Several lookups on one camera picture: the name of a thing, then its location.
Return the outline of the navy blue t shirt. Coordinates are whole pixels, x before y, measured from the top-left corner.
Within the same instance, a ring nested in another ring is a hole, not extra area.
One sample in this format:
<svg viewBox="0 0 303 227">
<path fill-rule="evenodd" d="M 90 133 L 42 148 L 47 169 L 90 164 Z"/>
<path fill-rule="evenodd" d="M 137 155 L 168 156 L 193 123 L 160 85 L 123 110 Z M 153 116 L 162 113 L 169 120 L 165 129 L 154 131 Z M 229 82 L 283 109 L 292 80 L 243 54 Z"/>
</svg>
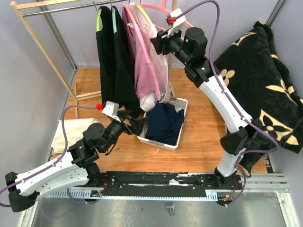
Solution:
<svg viewBox="0 0 303 227">
<path fill-rule="evenodd" d="M 184 109 L 176 111 L 169 103 L 157 103 L 147 113 L 148 124 L 145 138 L 175 146 L 184 122 Z"/>
</svg>

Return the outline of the pink plastic hanger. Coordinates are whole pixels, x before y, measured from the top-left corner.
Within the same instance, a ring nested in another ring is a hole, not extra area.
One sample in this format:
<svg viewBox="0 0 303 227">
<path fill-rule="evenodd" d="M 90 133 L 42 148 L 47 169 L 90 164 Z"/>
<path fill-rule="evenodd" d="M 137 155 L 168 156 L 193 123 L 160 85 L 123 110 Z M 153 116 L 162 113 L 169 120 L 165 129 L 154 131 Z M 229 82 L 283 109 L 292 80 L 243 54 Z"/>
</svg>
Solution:
<svg viewBox="0 0 303 227">
<path fill-rule="evenodd" d="M 141 3 L 141 1 L 140 1 L 140 5 L 143 9 L 145 9 L 145 8 L 153 9 L 155 11 L 162 12 L 166 16 L 168 16 L 172 11 L 167 9 L 166 2 L 167 2 L 166 0 L 163 0 L 162 1 L 162 6 L 157 6 L 157 5 L 153 5 L 153 4 Z M 177 9 L 177 0 L 173 0 L 172 9 L 173 10 Z M 189 23 L 188 21 L 186 21 L 184 25 L 187 26 L 188 28 L 193 27 L 193 25 L 191 23 Z M 152 27 L 153 31 L 158 31 L 162 28 L 162 27 L 160 27 L 156 24 L 152 25 L 151 27 Z"/>
</svg>

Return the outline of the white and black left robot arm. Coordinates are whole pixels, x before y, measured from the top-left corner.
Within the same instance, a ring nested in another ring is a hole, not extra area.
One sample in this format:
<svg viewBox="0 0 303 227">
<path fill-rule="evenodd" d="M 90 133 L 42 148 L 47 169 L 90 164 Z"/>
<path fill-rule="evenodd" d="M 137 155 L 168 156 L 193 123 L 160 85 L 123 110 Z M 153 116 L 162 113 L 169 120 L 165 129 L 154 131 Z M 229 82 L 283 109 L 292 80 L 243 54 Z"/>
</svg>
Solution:
<svg viewBox="0 0 303 227">
<path fill-rule="evenodd" d="M 0 191 L 9 193 L 6 206 L 21 212 L 55 192 L 75 186 L 98 186 L 102 174 L 95 161 L 99 154 L 109 155 L 122 133 L 140 135 L 148 122 L 147 117 L 131 117 L 130 111 L 118 111 L 110 119 L 107 127 L 99 122 L 91 124 L 79 141 L 65 147 L 53 160 L 22 174 L 6 174 L 7 186 Z"/>
</svg>

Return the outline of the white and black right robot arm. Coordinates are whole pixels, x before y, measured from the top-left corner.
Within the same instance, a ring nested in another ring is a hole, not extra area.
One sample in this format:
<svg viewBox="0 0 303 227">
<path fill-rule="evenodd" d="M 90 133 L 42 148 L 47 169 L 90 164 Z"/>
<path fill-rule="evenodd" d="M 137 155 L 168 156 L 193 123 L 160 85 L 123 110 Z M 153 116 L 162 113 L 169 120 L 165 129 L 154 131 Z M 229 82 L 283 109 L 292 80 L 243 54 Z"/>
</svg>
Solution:
<svg viewBox="0 0 303 227">
<path fill-rule="evenodd" d="M 220 139 L 223 148 L 221 161 L 214 171 L 214 183 L 219 189 L 226 189 L 232 183 L 237 165 L 244 152 L 258 134 L 260 121 L 241 107 L 226 87 L 215 67 L 205 56 L 207 38 L 202 29 L 190 27 L 181 38 L 181 31 L 170 35 L 159 31 L 150 39 L 157 54 L 173 54 L 185 66 L 187 78 L 194 83 L 213 103 L 226 123 L 228 134 Z"/>
</svg>

